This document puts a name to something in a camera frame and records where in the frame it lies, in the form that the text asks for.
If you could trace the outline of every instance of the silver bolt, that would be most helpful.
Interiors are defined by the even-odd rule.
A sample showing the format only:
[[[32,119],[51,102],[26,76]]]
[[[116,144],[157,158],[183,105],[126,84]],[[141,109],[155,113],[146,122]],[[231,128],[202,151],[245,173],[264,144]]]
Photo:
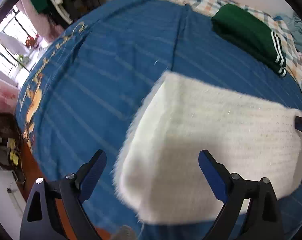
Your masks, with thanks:
[[[270,179],[268,179],[268,178],[266,178],[266,177],[264,177],[264,178],[262,179],[262,181],[263,181],[265,184],[270,183]]]
[[[232,173],[231,178],[233,179],[240,179],[240,175],[238,173]]]
[[[41,183],[43,182],[43,180],[44,180],[44,179],[41,178],[41,177],[40,177],[40,178],[37,178],[37,179],[36,179],[36,183],[37,183],[37,184],[41,184]]]
[[[75,178],[75,174],[74,173],[68,173],[66,174],[66,179],[74,179]]]

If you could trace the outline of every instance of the folded white sweater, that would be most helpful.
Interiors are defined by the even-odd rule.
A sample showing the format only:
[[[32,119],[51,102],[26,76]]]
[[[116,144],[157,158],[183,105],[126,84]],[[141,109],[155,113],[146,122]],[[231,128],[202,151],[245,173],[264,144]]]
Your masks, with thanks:
[[[302,178],[297,109],[165,72],[144,100],[115,166],[118,197],[150,224],[215,219],[221,207],[198,164],[209,150],[230,173],[268,177],[277,198]],[[245,201],[242,212],[248,206]]]

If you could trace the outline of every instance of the plaid fabric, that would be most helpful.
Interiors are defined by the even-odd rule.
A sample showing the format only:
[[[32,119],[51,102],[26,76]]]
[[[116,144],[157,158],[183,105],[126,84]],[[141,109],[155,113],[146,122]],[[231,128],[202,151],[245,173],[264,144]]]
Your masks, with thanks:
[[[269,14],[251,8],[247,5],[240,5],[232,0],[167,0],[179,5],[190,5],[195,12],[212,17],[225,4],[232,3],[243,8],[256,18],[264,22],[273,30],[281,40],[282,49],[286,55],[286,71],[294,78],[302,92],[302,61],[298,55],[292,35],[282,20],[276,21]]]

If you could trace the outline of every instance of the striped blue fabric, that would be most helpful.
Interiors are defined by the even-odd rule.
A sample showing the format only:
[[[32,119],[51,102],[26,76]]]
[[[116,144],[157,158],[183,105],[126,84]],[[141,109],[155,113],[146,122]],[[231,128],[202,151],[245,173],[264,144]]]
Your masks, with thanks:
[[[279,102],[302,111],[302,94],[290,75],[279,78],[252,56],[224,41],[210,18],[190,6],[159,0],[113,0],[81,19],[77,31],[42,70],[43,96],[33,116],[33,154],[50,180],[75,172],[98,149],[107,165],[84,208],[92,222],[115,232],[141,229],[134,212],[114,195],[112,168],[126,130],[143,98],[163,71],[171,70],[222,88]],[[77,23],[65,31],[70,36]],[[50,57],[55,41],[44,57]],[[40,61],[25,82],[20,100]],[[26,97],[16,117],[24,130]],[[302,184],[279,201],[286,237],[302,223]],[[241,225],[240,217],[235,230]],[[201,239],[212,222],[182,226],[145,225],[140,239]]]

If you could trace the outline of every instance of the wooden floor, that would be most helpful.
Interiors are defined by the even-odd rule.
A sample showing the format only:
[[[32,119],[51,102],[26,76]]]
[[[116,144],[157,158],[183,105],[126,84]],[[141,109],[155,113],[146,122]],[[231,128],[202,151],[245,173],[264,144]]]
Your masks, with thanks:
[[[31,154],[26,143],[23,143],[22,145],[21,159],[22,159],[22,166],[23,166],[23,171],[25,173],[26,181],[25,181],[24,189],[20,187],[20,191],[24,199],[27,201],[28,195],[30,194],[30,191],[32,189],[35,180],[39,177],[45,178],[45,176],[40,171],[38,164],[34,159],[33,155]],[[62,200],[57,199],[56,204],[60,214],[61,222],[63,224],[68,239],[77,240],[73,232],[73,229],[70,225],[69,219],[66,215]],[[99,235],[102,237],[103,240],[110,239],[110,234],[107,231],[99,228],[96,228],[96,230],[98,231]]]

